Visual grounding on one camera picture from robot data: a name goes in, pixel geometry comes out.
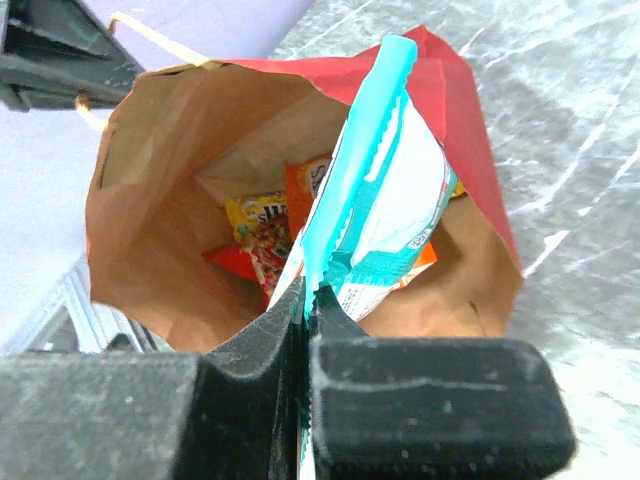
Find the teal Fox's candy packet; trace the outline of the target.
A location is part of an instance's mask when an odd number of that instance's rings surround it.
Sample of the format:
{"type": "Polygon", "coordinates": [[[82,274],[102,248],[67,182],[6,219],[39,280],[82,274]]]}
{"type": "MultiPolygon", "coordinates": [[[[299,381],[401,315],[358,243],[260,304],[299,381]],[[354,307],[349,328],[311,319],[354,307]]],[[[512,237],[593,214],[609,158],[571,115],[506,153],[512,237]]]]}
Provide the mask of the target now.
{"type": "Polygon", "coordinates": [[[457,184],[410,98],[415,41],[385,37],[353,100],[305,226],[271,297],[305,280],[304,310],[330,287],[354,321],[400,287],[457,184]]]}

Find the yellow M&M's candy packet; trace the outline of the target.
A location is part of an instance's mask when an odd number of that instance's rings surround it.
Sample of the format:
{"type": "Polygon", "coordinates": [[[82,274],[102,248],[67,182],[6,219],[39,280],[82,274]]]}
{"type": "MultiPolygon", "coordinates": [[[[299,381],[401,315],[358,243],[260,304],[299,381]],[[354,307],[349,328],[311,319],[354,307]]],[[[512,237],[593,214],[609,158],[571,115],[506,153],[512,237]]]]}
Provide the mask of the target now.
{"type": "Polygon", "coordinates": [[[224,207],[234,238],[249,255],[258,282],[274,287],[292,246],[286,194],[276,191],[231,197],[224,207]]]}

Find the orange Fox's candy packet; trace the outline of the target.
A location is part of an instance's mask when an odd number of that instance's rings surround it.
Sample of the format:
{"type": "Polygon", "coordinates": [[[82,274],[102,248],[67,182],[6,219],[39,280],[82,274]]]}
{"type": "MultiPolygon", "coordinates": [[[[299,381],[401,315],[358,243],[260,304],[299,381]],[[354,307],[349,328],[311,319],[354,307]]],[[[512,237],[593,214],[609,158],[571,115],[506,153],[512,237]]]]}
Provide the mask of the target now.
{"type": "MultiPolygon", "coordinates": [[[[319,185],[331,162],[331,154],[325,153],[300,164],[284,164],[287,195],[288,224],[291,239],[296,240],[310,213],[319,185]]],[[[428,242],[421,250],[410,271],[393,287],[406,287],[415,277],[437,262],[435,250],[428,242]]]]}

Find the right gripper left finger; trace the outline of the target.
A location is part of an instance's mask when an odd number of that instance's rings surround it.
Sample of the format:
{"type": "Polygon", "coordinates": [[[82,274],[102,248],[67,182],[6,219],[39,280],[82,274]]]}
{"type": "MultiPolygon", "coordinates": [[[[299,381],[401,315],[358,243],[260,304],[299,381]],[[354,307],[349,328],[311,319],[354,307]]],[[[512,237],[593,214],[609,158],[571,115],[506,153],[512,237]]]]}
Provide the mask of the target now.
{"type": "Polygon", "coordinates": [[[207,354],[1,361],[5,479],[293,479],[303,283],[207,354]]]}

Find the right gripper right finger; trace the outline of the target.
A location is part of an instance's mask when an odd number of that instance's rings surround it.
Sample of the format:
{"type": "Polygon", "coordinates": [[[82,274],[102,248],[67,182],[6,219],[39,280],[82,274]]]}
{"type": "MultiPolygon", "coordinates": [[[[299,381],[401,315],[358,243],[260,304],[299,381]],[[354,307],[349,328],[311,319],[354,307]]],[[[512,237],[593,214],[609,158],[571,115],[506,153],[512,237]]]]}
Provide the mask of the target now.
{"type": "Polygon", "coordinates": [[[532,345],[376,338],[328,287],[310,327],[317,478],[544,479],[570,463],[570,418],[532,345]]]}

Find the red small snack packet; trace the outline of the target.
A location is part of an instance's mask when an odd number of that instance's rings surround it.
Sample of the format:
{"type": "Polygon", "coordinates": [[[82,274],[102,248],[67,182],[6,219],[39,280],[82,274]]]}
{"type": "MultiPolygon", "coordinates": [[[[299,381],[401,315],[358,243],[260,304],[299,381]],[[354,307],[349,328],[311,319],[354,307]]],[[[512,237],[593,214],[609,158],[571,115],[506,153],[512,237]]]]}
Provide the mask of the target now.
{"type": "Polygon", "coordinates": [[[202,258],[234,276],[260,286],[264,309],[267,309],[275,286],[280,278],[285,260],[270,251],[259,248],[245,251],[240,245],[231,244],[206,251],[202,258]]]}

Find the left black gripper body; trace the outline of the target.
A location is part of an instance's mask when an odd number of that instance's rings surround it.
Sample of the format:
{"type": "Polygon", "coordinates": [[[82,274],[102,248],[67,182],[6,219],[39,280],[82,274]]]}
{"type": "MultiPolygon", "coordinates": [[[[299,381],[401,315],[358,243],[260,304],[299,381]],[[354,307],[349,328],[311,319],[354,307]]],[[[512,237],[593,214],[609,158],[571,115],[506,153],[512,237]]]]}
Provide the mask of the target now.
{"type": "Polygon", "coordinates": [[[143,67],[82,1],[1,3],[1,102],[10,110],[113,108],[143,67]]]}

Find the aluminium rail frame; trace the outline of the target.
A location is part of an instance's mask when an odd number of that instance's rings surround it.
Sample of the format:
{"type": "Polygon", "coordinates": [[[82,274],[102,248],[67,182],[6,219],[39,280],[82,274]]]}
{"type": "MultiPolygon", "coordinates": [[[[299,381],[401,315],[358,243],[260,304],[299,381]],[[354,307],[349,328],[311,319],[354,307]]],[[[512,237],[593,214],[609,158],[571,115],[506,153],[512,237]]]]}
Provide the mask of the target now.
{"type": "Polygon", "coordinates": [[[30,316],[1,342],[3,355],[24,351],[101,352],[124,335],[137,352],[156,351],[154,336],[122,312],[89,298],[87,258],[82,256],[30,316]]]}

